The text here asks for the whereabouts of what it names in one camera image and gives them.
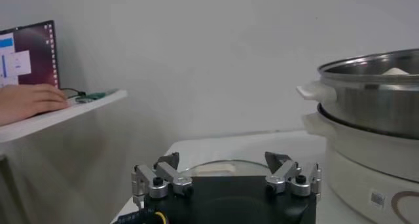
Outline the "bare person hand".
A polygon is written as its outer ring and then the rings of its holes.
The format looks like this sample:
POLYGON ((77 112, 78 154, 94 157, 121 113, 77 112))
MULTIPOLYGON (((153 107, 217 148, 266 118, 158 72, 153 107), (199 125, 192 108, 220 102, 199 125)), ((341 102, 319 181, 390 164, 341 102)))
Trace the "bare person hand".
POLYGON ((1 88, 1 126, 67 107, 66 95, 49 84, 7 85, 1 88))

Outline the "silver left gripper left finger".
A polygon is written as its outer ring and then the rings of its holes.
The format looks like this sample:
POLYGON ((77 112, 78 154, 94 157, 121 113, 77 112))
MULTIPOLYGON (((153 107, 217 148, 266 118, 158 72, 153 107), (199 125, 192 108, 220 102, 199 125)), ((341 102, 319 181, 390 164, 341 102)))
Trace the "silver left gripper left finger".
POLYGON ((131 172, 132 200, 139 208, 145 206, 145 197, 163 199, 173 194, 190 198, 194 193, 192 178, 177 171, 179 153, 174 152, 158 158, 152 168, 135 165, 131 172))

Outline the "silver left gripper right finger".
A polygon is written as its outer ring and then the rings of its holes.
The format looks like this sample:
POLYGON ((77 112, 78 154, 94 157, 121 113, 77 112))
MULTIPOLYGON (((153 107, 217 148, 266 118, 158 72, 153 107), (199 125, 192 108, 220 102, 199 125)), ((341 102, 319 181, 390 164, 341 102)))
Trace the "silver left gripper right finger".
POLYGON ((314 195, 321 198, 322 169, 317 162, 301 166, 288 155, 266 152, 265 161, 270 174, 265 177, 266 193, 276 196, 286 191, 297 197, 314 195))

